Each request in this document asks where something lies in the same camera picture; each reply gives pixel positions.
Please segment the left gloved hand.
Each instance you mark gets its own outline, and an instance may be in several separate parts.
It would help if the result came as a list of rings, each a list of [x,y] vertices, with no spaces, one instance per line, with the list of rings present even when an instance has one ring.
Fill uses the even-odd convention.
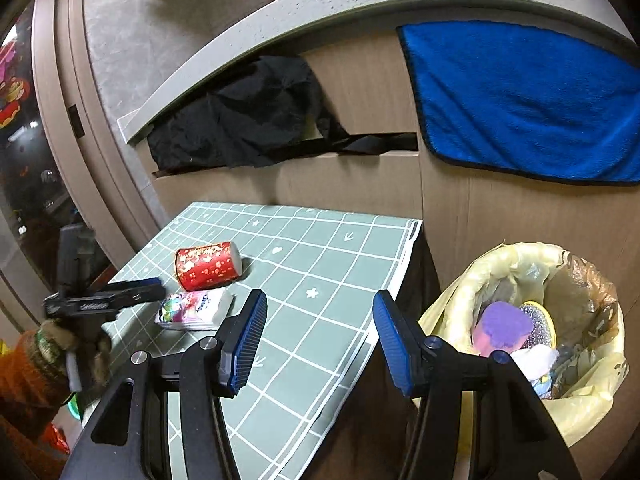
[[[29,365],[46,388],[57,396],[70,395],[66,358],[71,353],[79,356],[80,346],[81,340],[76,333],[52,320],[44,321],[38,330],[27,333],[24,341]],[[89,344],[89,348],[94,351],[88,364],[90,378],[97,387],[103,387],[111,375],[111,337],[105,330],[100,330],[98,340]]]

